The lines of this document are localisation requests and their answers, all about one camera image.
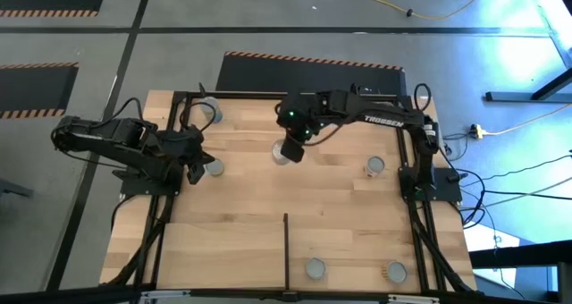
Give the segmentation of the grey chair base leg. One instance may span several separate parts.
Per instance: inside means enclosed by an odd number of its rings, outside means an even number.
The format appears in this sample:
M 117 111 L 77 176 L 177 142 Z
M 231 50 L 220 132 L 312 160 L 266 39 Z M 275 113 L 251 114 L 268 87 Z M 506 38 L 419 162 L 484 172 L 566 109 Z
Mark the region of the grey chair base leg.
M 10 193 L 26 198 L 31 198 L 33 195 L 33 190 L 24 188 L 21 185 L 0 178 L 0 197 L 2 197 L 4 194 Z

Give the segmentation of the teal tuna can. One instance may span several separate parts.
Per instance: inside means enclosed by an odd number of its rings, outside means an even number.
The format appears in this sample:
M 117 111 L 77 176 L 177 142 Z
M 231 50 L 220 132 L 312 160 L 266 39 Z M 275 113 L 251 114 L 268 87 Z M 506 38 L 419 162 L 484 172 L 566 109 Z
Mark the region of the teal tuna can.
M 312 280 L 322 280 L 326 273 L 326 264 L 321 258 L 310 258 L 305 266 L 307 276 Z

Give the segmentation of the red and white Juicy can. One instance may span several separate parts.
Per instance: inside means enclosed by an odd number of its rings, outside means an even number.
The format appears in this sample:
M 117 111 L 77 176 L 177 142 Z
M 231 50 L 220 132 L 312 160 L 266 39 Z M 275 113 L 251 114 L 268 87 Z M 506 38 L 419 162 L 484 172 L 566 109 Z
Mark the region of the red and white Juicy can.
M 385 163 L 379 156 L 371 156 L 366 160 L 364 171 L 368 177 L 377 177 L 385 169 Z

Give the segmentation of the black metal table frame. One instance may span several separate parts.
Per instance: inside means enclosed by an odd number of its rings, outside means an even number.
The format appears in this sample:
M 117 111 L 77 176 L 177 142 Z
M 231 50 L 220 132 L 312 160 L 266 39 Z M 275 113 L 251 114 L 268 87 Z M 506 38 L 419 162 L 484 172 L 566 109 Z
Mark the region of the black metal table frame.
M 206 129 L 206 150 L 223 161 L 224 173 L 184 184 L 175 198 L 165 233 L 148 253 L 142 280 L 156 290 L 190 290 L 190 296 L 243 297 L 262 300 L 374 300 L 389 294 L 440 298 L 452 285 L 433 265 L 410 225 L 408 200 L 400 191 L 398 170 L 414 160 L 407 132 L 355 123 L 307 150 L 298 164 L 273 162 L 273 143 L 283 135 L 276 124 L 277 93 L 222 92 L 223 121 Z M 377 177 L 364 171 L 379 156 L 385 169 Z M 282 289 L 163 289 L 158 287 L 164 237 L 169 224 L 263 223 L 291 217 L 304 228 L 382 230 L 408 235 L 415 259 L 418 292 L 295 291 Z

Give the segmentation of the black desk bar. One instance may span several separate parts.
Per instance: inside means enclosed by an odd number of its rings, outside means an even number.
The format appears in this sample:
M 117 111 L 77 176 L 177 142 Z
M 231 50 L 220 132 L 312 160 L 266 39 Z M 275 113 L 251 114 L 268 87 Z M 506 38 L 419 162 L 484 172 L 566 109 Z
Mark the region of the black desk bar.
M 572 240 L 471 251 L 469 257 L 475 269 L 572 264 Z

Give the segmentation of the pink green chicken soup can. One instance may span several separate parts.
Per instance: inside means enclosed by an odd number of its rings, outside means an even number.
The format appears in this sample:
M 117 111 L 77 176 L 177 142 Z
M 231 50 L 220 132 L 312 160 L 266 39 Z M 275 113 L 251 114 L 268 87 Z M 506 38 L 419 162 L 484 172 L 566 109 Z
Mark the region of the pink green chicken soup can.
M 290 162 L 290 160 L 282 154 L 283 143 L 283 139 L 278 139 L 272 145 L 272 158 L 277 165 L 286 165 Z

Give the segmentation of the silver metal bracket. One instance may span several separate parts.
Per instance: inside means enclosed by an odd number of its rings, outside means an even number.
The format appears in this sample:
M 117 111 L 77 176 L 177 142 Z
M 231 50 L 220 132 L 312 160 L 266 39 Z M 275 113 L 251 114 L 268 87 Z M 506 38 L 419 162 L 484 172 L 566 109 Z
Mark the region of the silver metal bracket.
M 404 295 L 404 294 L 389 294 L 388 303 L 391 304 L 441 304 L 438 298 Z
M 183 298 L 191 294 L 190 290 L 154 290 L 143 291 L 140 294 L 142 300 L 160 300 L 170 298 Z

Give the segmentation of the orange and black patterned can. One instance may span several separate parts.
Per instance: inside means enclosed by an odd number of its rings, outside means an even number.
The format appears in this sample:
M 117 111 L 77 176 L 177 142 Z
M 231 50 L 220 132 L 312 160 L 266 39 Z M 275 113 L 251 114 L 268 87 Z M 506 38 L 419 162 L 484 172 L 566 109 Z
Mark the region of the orange and black patterned can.
M 382 268 L 383 278 L 392 283 L 404 283 L 408 277 L 407 268 L 399 261 L 389 261 Z

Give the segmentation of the black desk leg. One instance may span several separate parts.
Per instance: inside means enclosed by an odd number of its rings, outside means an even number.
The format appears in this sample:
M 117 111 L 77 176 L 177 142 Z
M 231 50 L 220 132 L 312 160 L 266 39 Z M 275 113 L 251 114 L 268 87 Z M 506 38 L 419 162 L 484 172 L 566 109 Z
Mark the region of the black desk leg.
M 572 68 L 568 68 L 565 72 L 535 92 L 488 91 L 484 94 L 484 100 L 487 102 L 501 103 L 572 104 L 572 92 L 560 93 L 562 89 L 571 85 Z

